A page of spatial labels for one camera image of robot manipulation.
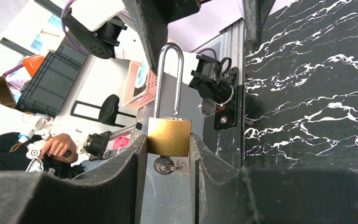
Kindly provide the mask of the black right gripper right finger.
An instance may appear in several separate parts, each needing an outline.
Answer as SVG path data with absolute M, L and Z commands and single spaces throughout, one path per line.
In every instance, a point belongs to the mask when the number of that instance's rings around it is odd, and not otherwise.
M 195 224 L 358 224 L 358 175 L 341 169 L 236 169 L 195 134 Z

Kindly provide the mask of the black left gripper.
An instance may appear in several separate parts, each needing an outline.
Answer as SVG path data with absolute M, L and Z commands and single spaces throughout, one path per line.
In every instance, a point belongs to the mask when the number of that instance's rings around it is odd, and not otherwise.
M 146 60 L 155 73 L 159 54 L 167 43 L 167 22 L 177 21 L 200 11 L 201 0 L 123 0 L 131 17 Z M 262 29 L 275 0 L 243 0 L 246 40 L 260 47 Z

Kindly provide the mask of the medium brass padlock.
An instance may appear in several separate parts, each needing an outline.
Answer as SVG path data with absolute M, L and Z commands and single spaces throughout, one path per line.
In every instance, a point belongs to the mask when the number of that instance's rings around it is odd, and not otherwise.
M 170 49 L 173 49 L 178 56 L 174 109 L 172 117 L 161 117 L 160 106 L 165 59 Z M 179 114 L 183 68 L 184 55 L 182 49 L 173 42 L 164 45 L 158 60 L 157 88 L 153 116 L 148 120 L 148 152 L 151 154 L 167 157 L 186 157 L 188 155 L 192 122 L 191 120 L 175 117 Z

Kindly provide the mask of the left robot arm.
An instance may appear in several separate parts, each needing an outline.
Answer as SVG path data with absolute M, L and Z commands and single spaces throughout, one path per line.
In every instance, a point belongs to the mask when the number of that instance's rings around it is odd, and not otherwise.
M 62 29 L 65 34 L 71 32 L 79 41 L 76 48 L 83 53 L 90 53 L 101 59 L 115 58 L 115 48 L 120 45 L 118 38 L 126 24 L 120 14 L 126 12 L 133 22 L 137 38 L 136 48 L 131 60 L 144 56 L 150 69 L 157 75 L 158 88 L 156 101 L 161 98 L 161 84 L 166 54 L 173 49 L 178 57 L 177 84 L 175 104 L 180 103 L 183 80 L 184 54 L 180 46 L 170 42 L 168 25 L 172 22 L 197 14 L 203 0 L 92 0 L 91 9 L 87 11 L 89 19 L 101 21 L 94 28 L 88 28 L 73 16 L 72 1 L 67 2 L 61 12 Z

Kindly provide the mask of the keys of medium padlock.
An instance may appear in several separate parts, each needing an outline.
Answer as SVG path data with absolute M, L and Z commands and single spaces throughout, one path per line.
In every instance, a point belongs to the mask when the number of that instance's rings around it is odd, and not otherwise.
M 179 171 L 185 176 L 190 174 L 188 157 L 179 157 L 176 162 L 174 162 L 171 157 L 160 156 L 154 161 L 153 167 L 155 171 L 161 175 L 170 175 L 176 171 Z

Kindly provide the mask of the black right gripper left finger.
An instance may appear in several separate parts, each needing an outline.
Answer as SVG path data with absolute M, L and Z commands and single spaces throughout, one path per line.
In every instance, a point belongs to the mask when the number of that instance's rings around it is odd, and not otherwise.
M 0 172 L 0 224 L 138 224 L 147 137 L 71 180 L 45 173 Z

